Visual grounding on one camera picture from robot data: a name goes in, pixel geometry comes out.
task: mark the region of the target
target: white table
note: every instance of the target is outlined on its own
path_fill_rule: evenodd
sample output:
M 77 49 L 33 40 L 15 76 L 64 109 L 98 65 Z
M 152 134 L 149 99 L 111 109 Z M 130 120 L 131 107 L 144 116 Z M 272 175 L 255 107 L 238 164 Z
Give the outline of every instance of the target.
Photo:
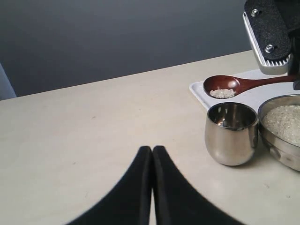
M 205 149 L 190 83 L 258 68 L 251 52 L 0 102 L 0 224 L 65 224 L 118 182 L 141 145 L 247 224 L 298 224 L 299 173 L 265 151 L 226 167 Z M 150 224 L 155 224 L 153 206 Z

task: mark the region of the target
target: spoon bowl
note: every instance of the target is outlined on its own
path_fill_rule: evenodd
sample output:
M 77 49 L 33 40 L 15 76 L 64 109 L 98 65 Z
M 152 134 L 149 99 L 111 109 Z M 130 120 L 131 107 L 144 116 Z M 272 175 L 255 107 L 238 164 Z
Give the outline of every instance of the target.
M 234 76 L 226 75 L 216 75 L 207 78 L 203 83 L 203 89 L 206 94 L 212 98 L 216 98 L 210 95 L 212 90 L 219 89 L 232 89 L 236 95 L 243 93 L 252 88 L 256 88 L 262 85 L 272 84 L 272 83 L 284 83 L 284 82 L 293 82 L 296 79 L 296 75 L 287 75 L 287 76 L 278 76 L 267 79 L 251 80 L 243 79 Z

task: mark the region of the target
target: metal cup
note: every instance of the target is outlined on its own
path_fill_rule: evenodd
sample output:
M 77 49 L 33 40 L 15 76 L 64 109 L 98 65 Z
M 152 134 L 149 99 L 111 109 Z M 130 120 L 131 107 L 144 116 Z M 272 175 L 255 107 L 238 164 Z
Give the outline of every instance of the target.
M 212 106 L 207 112 L 205 145 L 224 165 L 241 165 L 251 159 L 258 140 L 258 116 L 251 107 L 235 102 Z

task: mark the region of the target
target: cup rim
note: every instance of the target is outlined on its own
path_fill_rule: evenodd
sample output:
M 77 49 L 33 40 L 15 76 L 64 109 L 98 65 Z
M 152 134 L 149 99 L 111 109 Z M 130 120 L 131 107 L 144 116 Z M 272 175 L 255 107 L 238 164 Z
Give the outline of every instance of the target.
M 221 125 L 215 123 L 215 122 L 210 118 L 210 116 L 209 116 L 210 111 L 211 111 L 212 109 L 214 109 L 215 107 L 218 107 L 218 106 L 220 106 L 220 105 L 241 105 L 241 106 L 243 106 L 243 107 L 245 107 L 245 108 L 247 108 L 247 109 L 250 109 L 250 111 L 252 111 L 252 112 L 254 113 L 254 115 L 255 115 L 255 120 L 254 120 L 252 123 L 250 123 L 249 125 L 244 126 L 244 127 L 224 127 L 224 126 L 221 126 Z M 255 111 L 253 108 L 251 108 L 250 106 L 245 105 L 245 104 L 243 104 L 243 103 L 239 103 L 239 102 L 221 102 L 221 103 L 215 104 L 215 105 L 213 105 L 212 107 L 210 107 L 210 108 L 208 109 L 208 111 L 207 111 L 207 118 L 208 118 L 212 123 L 216 124 L 218 127 L 225 128 L 225 129 L 229 129 L 229 130 L 235 130 L 235 131 L 236 131 L 236 130 L 244 130 L 244 129 L 246 129 L 246 128 L 252 127 L 254 124 L 256 124 L 256 123 L 259 121 L 258 115 L 257 115 L 256 111 Z

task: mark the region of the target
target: uncooked rice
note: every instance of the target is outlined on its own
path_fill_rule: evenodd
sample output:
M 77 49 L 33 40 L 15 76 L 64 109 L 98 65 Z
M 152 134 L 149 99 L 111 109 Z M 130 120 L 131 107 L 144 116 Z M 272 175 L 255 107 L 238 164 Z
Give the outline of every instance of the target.
M 235 91 L 233 89 L 211 90 L 210 95 L 215 98 L 232 98 L 235 95 Z
M 286 105 L 270 110 L 262 122 L 282 140 L 300 147 L 300 106 Z

